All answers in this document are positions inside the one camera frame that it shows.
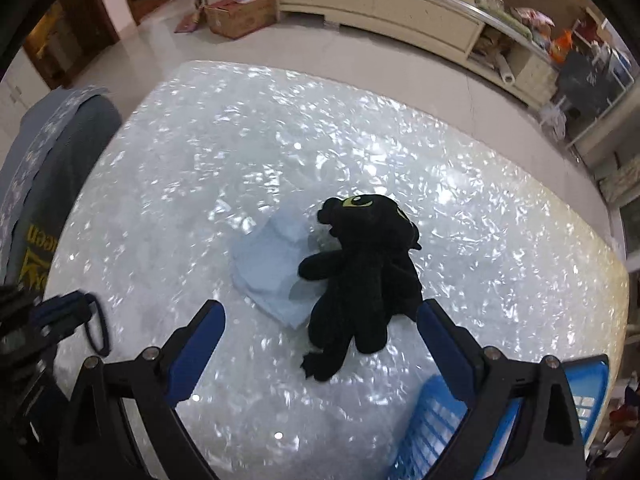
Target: beige floor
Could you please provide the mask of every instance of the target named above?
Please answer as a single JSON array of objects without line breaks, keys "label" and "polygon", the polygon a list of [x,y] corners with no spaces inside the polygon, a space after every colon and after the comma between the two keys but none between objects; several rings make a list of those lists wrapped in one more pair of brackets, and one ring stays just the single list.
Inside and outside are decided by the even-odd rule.
[{"label": "beige floor", "polygon": [[327,30],[312,16],[289,16],[237,41],[205,27],[174,34],[190,8],[188,0],[160,7],[137,33],[95,60],[77,85],[109,88],[126,118],[187,60],[289,68],[349,83],[428,112],[484,142],[545,184],[610,242],[609,215],[596,187],[544,137],[524,105],[495,86],[418,48],[346,27]]}]

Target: black cable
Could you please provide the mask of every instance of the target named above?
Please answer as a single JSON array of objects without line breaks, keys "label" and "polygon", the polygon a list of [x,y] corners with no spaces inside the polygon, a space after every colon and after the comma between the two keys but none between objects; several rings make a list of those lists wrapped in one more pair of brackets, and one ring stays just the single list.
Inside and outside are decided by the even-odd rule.
[{"label": "black cable", "polygon": [[84,295],[84,298],[87,300],[87,303],[89,303],[89,306],[92,307],[92,310],[95,310],[95,313],[98,316],[100,332],[102,335],[102,348],[99,349],[95,343],[91,330],[89,330],[88,322],[84,323],[84,334],[86,335],[86,339],[92,350],[100,357],[107,357],[111,353],[111,337],[109,336],[109,329],[107,327],[107,320],[104,316],[104,310],[102,309],[102,305],[100,304],[100,301],[98,301],[98,298],[93,294],[87,293]]}]

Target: blue plastic basket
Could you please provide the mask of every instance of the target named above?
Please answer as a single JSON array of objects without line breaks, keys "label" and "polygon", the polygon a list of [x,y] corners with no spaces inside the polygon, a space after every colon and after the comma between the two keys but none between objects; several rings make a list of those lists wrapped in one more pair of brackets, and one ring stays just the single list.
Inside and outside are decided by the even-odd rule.
[{"label": "blue plastic basket", "polygon": [[[586,443],[604,402],[609,367],[599,360],[566,362],[563,366],[574,396],[582,439]],[[489,451],[478,469],[476,480],[494,472],[519,407],[519,400],[512,401],[508,406]],[[420,391],[409,428],[387,479],[422,480],[449,443],[465,413],[465,403],[451,395],[442,376],[429,378]]]}]

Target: black plush toy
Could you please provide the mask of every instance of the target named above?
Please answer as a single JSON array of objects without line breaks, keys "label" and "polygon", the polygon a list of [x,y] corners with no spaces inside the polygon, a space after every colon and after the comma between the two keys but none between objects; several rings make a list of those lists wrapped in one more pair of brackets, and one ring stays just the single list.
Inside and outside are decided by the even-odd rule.
[{"label": "black plush toy", "polygon": [[394,314],[415,321],[422,285],[409,249],[420,250],[418,228],[389,197],[330,198],[318,221],[342,249],[305,258],[298,273],[305,280],[329,279],[311,312],[308,334],[322,350],[305,355],[307,377],[327,381],[341,367],[351,338],[363,354],[386,345],[386,326]]}]

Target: metal bolt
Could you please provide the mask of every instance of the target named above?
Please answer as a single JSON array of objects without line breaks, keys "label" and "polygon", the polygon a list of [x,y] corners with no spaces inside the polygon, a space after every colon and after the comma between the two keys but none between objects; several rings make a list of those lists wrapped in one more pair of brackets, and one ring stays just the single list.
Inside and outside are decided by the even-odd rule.
[{"label": "metal bolt", "polygon": [[557,357],[553,355],[548,355],[545,357],[545,364],[549,368],[558,368],[560,366],[560,361],[558,360]]},{"label": "metal bolt", "polygon": [[502,352],[500,352],[495,346],[485,346],[484,355],[491,359],[491,361],[497,361],[500,359]]},{"label": "metal bolt", "polygon": [[149,346],[142,351],[142,358],[145,361],[154,361],[160,355],[160,349],[157,346]]},{"label": "metal bolt", "polygon": [[84,367],[85,368],[95,368],[95,367],[97,367],[99,362],[100,362],[100,359],[98,359],[95,355],[92,355],[92,356],[89,356],[87,359],[84,360]]}]

